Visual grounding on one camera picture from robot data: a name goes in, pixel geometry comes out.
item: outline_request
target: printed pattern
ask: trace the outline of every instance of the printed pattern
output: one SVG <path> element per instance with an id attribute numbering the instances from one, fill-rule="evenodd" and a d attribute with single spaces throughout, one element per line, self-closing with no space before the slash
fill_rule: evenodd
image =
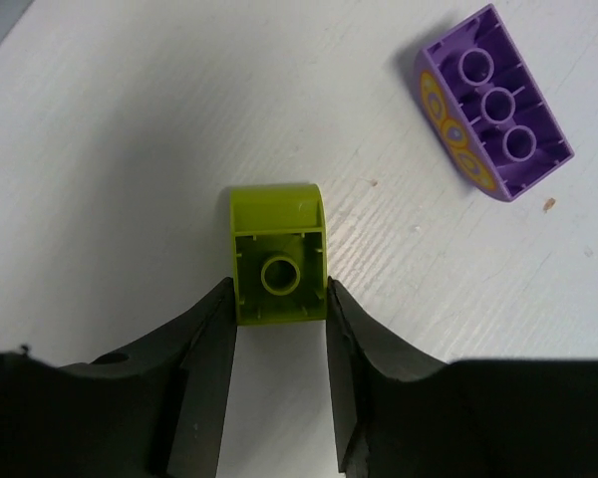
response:
<path id="1" fill-rule="evenodd" d="M 429 72 L 421 74 L 421 99 L 428 117 L 437 128 L 443 143 L 449 149 L 451 157 L 461 171 L 480 186 L 493 191 L 496 189 L 489 169 L 478 156 L 467 148 L 467 133 L 459 121 L 448 115 L 445 96 Z"/>

